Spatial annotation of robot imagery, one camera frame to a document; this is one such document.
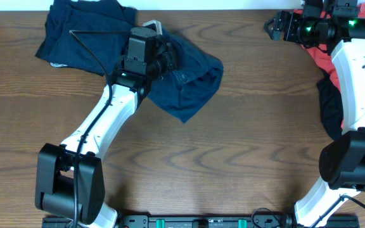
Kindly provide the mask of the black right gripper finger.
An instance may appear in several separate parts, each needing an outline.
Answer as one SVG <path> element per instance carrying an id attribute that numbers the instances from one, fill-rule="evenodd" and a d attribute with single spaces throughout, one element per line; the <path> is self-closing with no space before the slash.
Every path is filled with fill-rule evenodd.
<path id="1" fill-rule="evenodd" d="M 265 22 L 264 31 L 272 40 L 278 41 L 281 37 L 282 25 L 280 19 L 273 18 Z"/>
<path id="2" fill-rule="evenodd" d="M 270 20 L 264 24 L 265 29 L 283 29 L 290 19 L 289 11 L 278 11 Z"/>

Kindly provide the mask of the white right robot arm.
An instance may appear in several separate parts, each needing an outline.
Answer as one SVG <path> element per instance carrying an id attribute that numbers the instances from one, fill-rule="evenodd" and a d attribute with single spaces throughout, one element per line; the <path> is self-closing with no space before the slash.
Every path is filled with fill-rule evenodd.
<path id="1" fill-rule="evenodd" d="M 281 227 L 346 227 L 352 218 L 333 218 L 347 201 L 365 192 L 365 18 L 357 9 L 331 10 L 327 18 L 317 12 L 279 11 L 264 25 L 273 40 L 305 47 L 324 44 L 340 81 L 343 106 L 341 135 L 323 148 L 319 178 L 309 192 L 281 217 Z"/>

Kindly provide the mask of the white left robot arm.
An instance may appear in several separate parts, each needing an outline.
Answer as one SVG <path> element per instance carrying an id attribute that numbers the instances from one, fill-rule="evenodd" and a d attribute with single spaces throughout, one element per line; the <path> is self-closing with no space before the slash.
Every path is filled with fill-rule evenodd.
<path id="1" fill-rule="evenodd" d="M 177 68 L 171 43 L 137 46 L 114 71 L 87 118 L 61 144 L 46 143 L 37 158 L 35 207 L 64 220 L 63 227 L 116 227 L 118 212 L 105 203 L 102 161 L 125 121 L 162 74 Z"/>

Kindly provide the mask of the blue denim shorts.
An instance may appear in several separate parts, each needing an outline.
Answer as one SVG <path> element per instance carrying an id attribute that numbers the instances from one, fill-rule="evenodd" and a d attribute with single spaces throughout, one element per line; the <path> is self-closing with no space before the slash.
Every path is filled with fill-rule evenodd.
<path id="1" fill-rule="evenodd" d="M 185 123 L 218 91 L 224 66 L 179 34 L 163 30 L 163 36 L 176 50 L 178 69 L 154 81 L 148 98 Z"/>

